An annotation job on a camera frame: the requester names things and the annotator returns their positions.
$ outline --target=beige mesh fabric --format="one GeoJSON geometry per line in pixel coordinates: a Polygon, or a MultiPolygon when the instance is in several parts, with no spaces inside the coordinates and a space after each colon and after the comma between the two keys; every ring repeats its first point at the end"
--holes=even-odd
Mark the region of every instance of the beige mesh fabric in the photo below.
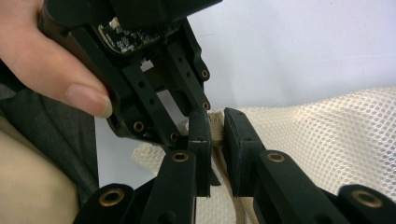
{"type": "MultiPolygon", "coordinates": [[[[396,202],[396,87],[309,105],[240,110],[266,148],[291,155],[319,187],[336,194],[342,185],[357,183],[396,202]]],[[[158,171],[163,152],[154,148],[144,144],[133,158],[158,171]]],[[[218,190],[204,203],[198,199],[197,223],[235,223],[237,204],[227,188],[218,190]]]]}

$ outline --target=screw hole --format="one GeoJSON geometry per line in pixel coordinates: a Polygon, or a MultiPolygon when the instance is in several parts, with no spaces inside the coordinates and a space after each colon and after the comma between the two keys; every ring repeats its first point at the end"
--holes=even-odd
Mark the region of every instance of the screw hole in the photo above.
{"type": "Polygon", "coordinates": [[[206,70],[202,71],[202,77],[207,77],[209,75],[209,73],[207,73],[206,70]]]}
{"type": "Polygon", "coordinates": [[[109,189],[100,196],[99,203],[104,207],[110,207],[120,203],[123,198],[122,189],[109,189]]]}
{"type": "Polygon", "coordinates": [[[382,206],[382,201],[379,198],[377,198],[374,194],[366,190],[362,190],[362,189],[353,190],[352,196],[356,201],[368,207],[378,208],[382,206]]]}
{"type": "Polygon", "coordinates": [[[174,161],[187,161],[189,159],[189,155],[179,152],[172,156],[172,160],[174,161]]]}
{"type": "Polygon", "coordinates": [[[178,138],[178,134],[177,133],[171,133],[171,140],[172,141],[176,142],[177,138],[178,138]]]}
{"type": "Polygon", "coordinates": [[[267,159],[270,161],[274,161],[274,162],[282,162],[285,160],[285,158],[282,155],[280,155],[279,153],[275,153],[275,152],[269,153],[267,155],[267,159]]]}
{"type": "Polygon", "coordinates": [[[141,133],[145,129],[145,125],[142,121],[137,121],[134,123],[134,131],[137,133],[141,133]]]}
{"type": "Polygon", "coordinates": [[[202,107],[208,110],[208,109],[210,109],[210,104],[205,102],[202,104],[202,107]]]}

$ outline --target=black fabric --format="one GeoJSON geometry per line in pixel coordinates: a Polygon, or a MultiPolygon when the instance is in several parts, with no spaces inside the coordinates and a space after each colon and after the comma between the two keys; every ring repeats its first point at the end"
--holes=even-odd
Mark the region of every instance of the black fabric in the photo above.
{"type": "Polygon", "coordinates": [[[28,89],[0,94],[7,120],[77,184],[81,205],[87,202],[98,189],[93,117],[28,89]]]}

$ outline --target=white background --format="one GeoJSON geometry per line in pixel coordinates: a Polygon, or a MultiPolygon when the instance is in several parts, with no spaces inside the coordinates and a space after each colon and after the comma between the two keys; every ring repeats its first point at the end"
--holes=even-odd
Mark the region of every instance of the white background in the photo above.
{"type": "MultiPolygon", "coordinates": [[[[189,17],[212,108],[288,106],[396,85],[396,1],[223,0],[189,17]]],[[[101,185],[138,187],[138,143],[97,120],[101,185]]]]}

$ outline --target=human hand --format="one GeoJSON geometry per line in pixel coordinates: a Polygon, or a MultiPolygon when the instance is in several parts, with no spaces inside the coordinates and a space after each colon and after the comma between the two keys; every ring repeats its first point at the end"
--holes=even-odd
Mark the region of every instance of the human hand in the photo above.
{"type": "Polygon", "coordinates": [[[0,59],[33,91],[96,117],[109,117],[112,107],[105,86],[38,30],[42,6],[43,0],[0,0],[0,59]]]}

